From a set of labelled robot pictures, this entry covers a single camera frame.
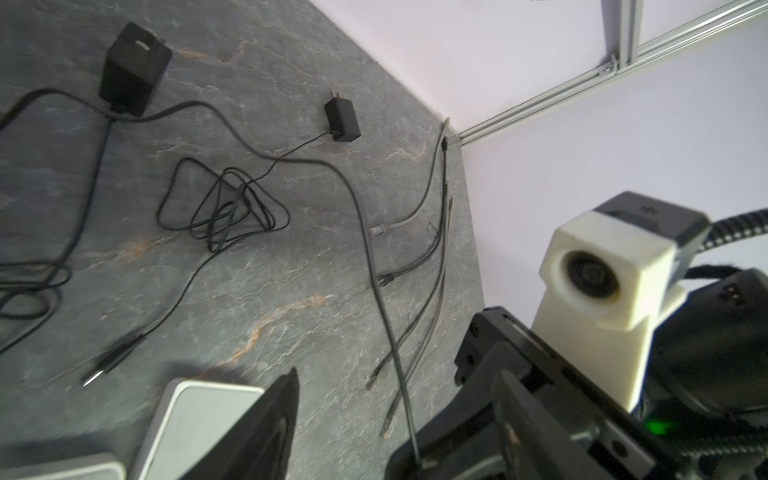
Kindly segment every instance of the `white panel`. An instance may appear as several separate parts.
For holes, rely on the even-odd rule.
[[[768,207],[768,15],[464,150],[487,305],[533,320],[554,229],[625,190],[717,220]],[[695,263],[768,273],[768,236]]]
[[[729,0],[644,0],[640,43],[660,37],[728,3]]]
[[[457,131],[606,56],[601,0],[312,2]]]

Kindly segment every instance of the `power adapter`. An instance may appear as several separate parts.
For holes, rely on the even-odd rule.
[[[118,113],[140,117],[160,84],[170,49],[151,32],[131,22],[107,50],[99,96]]]
[[[351,100],[334,93],[333,99],[326,104],[326,116],[333,140],[350,142],[360,136],[360,125]]]

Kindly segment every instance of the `screw hole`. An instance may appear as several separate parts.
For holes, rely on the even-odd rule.
[[[625,447],[624,444],[618,440],[611,442],[611,448],[614,450],[614,452],[616,452],[616,455],[619,455],[621,458],[627,458],[627,455],[629,455],[627,447]]]

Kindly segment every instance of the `gray stone surface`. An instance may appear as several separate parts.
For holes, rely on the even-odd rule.
[[[133,21],[174,51],[150,112],[204,99],[256,146],[279,153],[327,128],[323,104],[334,88],[354,100],[363,136],[351,144],[325,137],[301,154],[342,168],[374,223],[406,215],[422,194],[439,119],[306,0],[6,0],[0,18],[2,110],[43,86],[100,104],[105,52]],[[0,133],[0,261],[49,257],[64,246],[102,123],[71,101],[49,98]],[[406,440],[402,410],[391,436],[378,437],[396,380],[387,370],[373,391],[364,388],[387,350],[386,338],[349,196],[317,167],[279,166],[263,184],[292,212],[290,227],[216,259],[131,357],[91,386],[78,386],[103,348],[171,305],[207,255],[199,240],[154,222],[184,155],[215,169],[266,168],[205,111],[115,125],[61,310],[0,357],[0,461],[108,450],[130,466],[170,379],[268,386],[295,366],[301,399],[290,477],[381,478],[390,453]],[[449,176],[455,209],[446,305],[411,389],[419,425],[455,394],[452,359],[482,308],[455,137]],[[199,177],[184,181],[172,205],[174,220],[183,221],[204,185]],[[438,210],[434,190],[411,226],[375,238],[379,268],[421,253]],[[384,289],[396,331],[419,309],[436,271],[435,257]],[[0,332],[16,327],[4,322]],[[406,360],[414,343],[405,348]]]

